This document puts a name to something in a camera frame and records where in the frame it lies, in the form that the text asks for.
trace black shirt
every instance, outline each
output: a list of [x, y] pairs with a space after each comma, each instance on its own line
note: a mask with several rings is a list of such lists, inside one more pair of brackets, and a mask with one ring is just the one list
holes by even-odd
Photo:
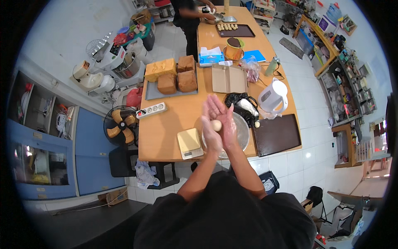
[[173, 20], [173, 23], [176, 27], [198, 27], [200, 22], [199, 18], [182, 18], [179, 14], [179, 9], [182, 8], [197, 11], [197, 6], [193, 0], [171, 0], [171, 3], [173, 5], [174, 11], [176, 12]]
[[156, 199], [139, 225], [134, 248], [312, 248], [316, 227], [292, 194], [262, 200], [221, 171], [198, 198]]

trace black pants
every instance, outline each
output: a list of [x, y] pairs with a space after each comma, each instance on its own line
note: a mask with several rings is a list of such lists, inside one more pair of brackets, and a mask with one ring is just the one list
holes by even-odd
[[181, 28], [184, 31], [185, 37], [187, 39], [187, 55], [193, 55], [196, 62], [198, 62], [198, 45], [196, 31], [197, 26], [184, 27]]

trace blue cabinet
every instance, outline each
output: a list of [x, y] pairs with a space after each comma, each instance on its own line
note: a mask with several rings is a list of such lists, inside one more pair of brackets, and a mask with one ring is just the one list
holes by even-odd
[[125, 185], [124, 177], [112, 177], [109, 152], [117, 148], [106, 138], [103, 117], [79, 108], [75, 156], [79, 194], [91, 194]]
[[76, 196], [71, 140], [7, 120], [7, 155], [24, 200]]

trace black stool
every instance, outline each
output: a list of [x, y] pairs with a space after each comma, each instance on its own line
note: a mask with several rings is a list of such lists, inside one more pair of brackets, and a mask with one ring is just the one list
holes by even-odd
[[[173, 172], [173, 179], [166, 182], [164, 178], [164, 166], [166, 165], [172, 165], [172, 172]], [[167, 188], [171, 185], [179, 183], [179, 178], [176, 177], [176, 169], [174, 167], [174, 163], [167, 163], [167, 162], [149, 162], [149, 167], [155, 166], [156, 167], [156, 175], [155, 177], [159, 179], [160, 183], [159, 186], [155, 185], [150, 185], [148, 186], [148, 189], [162, 189], [162, 188]]]
[[123, 148], [116, 148], [109, 153], [109, 165], [111, 167], [111, 175], [113, 177], [129, 177], [137, 176], [135, 173], [135, 164], [137, 163], [138, 150], [126, 151]]

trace white electric kettle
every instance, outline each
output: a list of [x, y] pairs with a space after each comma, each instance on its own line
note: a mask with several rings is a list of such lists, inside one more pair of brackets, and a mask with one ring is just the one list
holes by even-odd
[[272, 79], [272, 83], [264, 89], [258, 96], [258, 105], [266, 112], [278, 114], [287, 108], [287, 87], [277, 78]]

